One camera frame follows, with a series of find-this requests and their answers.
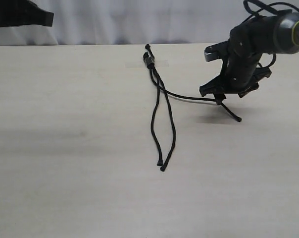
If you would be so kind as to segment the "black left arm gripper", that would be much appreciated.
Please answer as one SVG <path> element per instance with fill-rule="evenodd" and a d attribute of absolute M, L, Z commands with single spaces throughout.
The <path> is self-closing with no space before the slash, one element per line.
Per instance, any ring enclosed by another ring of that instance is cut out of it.
<path fill-rule="evenodd" d="M 30 0 L 0 0 L 0 28 L 28 25 L 52 27 L 54 13 Z"/>

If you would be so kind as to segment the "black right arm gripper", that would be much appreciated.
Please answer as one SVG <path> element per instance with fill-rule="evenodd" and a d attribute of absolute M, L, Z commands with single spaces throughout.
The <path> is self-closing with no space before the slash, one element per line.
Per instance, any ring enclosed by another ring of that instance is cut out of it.
<path fill-rule="evenodd" d="M 202 97 L 213 94 L 225 97 L 225 89 L 241 91 L 240 98 L 259 88 L 259 81 L 272 74 L 269 67 L 256 67 L 263 54 L 276 61 L 274 30 L 276 21 L 246 21 L 230 31 L 228 64 L 222 75 L 199 87 Z"/>

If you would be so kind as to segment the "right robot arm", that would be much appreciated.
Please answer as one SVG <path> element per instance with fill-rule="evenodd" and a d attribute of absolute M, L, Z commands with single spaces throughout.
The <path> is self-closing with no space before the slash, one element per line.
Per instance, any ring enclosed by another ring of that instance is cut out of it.
<path fill-rule="evenodd" d="M 258 66 L 263 54 L 296 54 L 299 52 L 299 13 L 259 16 L 247 20 L 230 31 L 229 39 L 205 48 L 207 62 L 221 59 L 220 74 L 200 86 L 201 96 L 225 94 L 240 98 L 259 88 L 259 82 L 270 77 L 268 66 Z"/>

